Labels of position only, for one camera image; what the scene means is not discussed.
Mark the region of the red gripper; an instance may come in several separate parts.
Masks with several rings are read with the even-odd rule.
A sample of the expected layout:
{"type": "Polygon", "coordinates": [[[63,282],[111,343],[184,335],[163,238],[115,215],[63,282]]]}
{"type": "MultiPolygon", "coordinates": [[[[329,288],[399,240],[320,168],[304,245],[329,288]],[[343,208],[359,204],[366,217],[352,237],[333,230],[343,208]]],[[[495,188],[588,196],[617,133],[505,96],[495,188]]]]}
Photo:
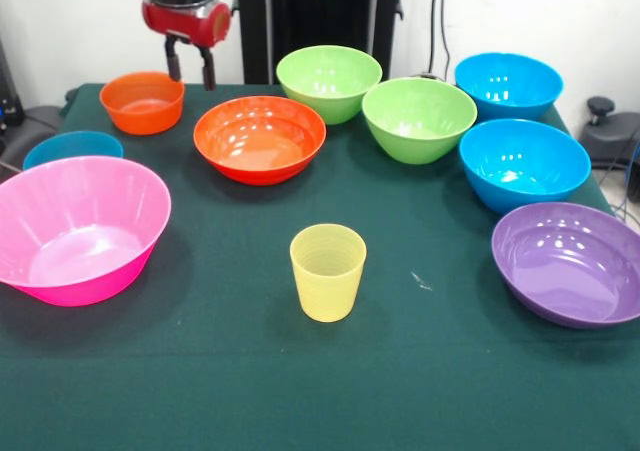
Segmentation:
{"type": "Polygon", "coordinates": [[[178,37],[199,46],[203,60],[203,86],[207,91],[213,91],[216,77],[210,48],[227,37],[231,24],[230,7],[219,0],[208,1],[195,8],[171,8],[143,0],[142,16],[149,29],[167,35],[164,48],[169,77],[175,82],[181,81],[179,58],[175,51],[178,37]]]}

